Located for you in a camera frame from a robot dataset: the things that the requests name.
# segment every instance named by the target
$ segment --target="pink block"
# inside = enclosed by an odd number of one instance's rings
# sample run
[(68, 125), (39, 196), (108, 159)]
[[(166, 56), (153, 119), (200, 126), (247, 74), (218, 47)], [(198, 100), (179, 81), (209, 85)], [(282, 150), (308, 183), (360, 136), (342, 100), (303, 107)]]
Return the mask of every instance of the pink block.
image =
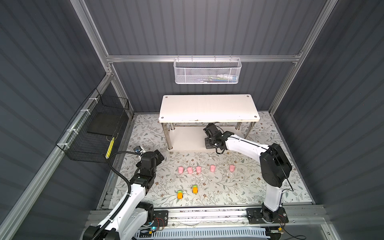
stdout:
[(235, 165), (229, 165), (229, 171), (234, 172), (235, 171)]

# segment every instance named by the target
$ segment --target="orange and green toy truck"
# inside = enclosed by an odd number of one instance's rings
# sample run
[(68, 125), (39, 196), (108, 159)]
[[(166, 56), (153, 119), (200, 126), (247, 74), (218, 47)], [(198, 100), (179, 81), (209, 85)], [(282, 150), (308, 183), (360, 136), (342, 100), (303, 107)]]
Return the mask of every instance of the orange and green toy truck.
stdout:
[(177, 198), (182, 199), (183, 198), (183, 191), (179, 190), (177, 193)]
[(193, 192), (194, 194), (197, 193), (197, 185), (193, 185), (192, 192)]

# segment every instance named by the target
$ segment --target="metal mesh basket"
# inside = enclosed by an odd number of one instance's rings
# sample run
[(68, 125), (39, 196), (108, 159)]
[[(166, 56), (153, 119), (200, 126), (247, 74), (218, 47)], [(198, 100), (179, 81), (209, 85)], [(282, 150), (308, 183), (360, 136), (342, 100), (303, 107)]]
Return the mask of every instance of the metal mesh basket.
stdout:
[(175, 58), (175, 82), (177, 84), (236, 84), (241, 61), (180, 61)]
[(88, 109), (81, 110), (82, 116), (75, 127), (63, 131), (62, 136), (70, 132), (67, 140), (56, 145), (71, 160), (106, 162), (105, 155), (112, 138), (111, 152), (116, 152), (120, 146), (128, 124), (128, 110), (128, 99), (99, 95)]

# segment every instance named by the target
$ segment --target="white arm segment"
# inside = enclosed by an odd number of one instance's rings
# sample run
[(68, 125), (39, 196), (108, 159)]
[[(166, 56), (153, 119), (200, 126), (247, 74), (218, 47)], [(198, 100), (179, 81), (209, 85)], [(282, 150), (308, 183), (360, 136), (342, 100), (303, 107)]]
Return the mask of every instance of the white arm segment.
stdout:
[[(269, 146), (266, 144), (259, 144), (244, 138), (241, 138), (237, 135), (231, 135), (225, 141), (225, 145), (228, 150), (236, 151), (241, 154), (244, 154), (254, 160), (260, 162), (261, 153), (265, 152)], [(266, 196), (264, 199), (264, 205), (269, 208), (271, 211), (275, 212), (281, 204), (281, 195), (283, 192), (283, 186), (286, 179), (283, 182), (281, 187), (274, 187), (266, 184)]]
[[(127, 191), (120, 199), (118, 204), (114, 209), (108, 214), (108, 216), (102, 220), (99, 225), (103, 226), (104, 223), (111, 217), (111, 215), (116, 211), (116, 209), (123, 202), (124, 198), (127, 195)], [(116, 228), (116, 231), (119, 232), (120, 240), (131, 240), (137, 230), (142, 226), (147, 224), (148, 212), (141, 208), (136, 208), (141, 200), (145, 197), (145, 188), (139, 184), (131, 185), (131, 195), (128, 198), (128, 201), (124, 204), (120, 212), (112, 220), (112, 222), (105, 228), (106, 230), (111, 230)]]

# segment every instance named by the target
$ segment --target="white tabletop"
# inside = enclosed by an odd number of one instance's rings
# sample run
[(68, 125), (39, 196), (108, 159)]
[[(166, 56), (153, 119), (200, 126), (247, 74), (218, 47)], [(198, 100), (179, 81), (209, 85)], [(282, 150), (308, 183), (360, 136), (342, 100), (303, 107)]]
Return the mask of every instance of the white tabletop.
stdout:
[(164, 95), (160, 122), (258, 122), (250, 94)]

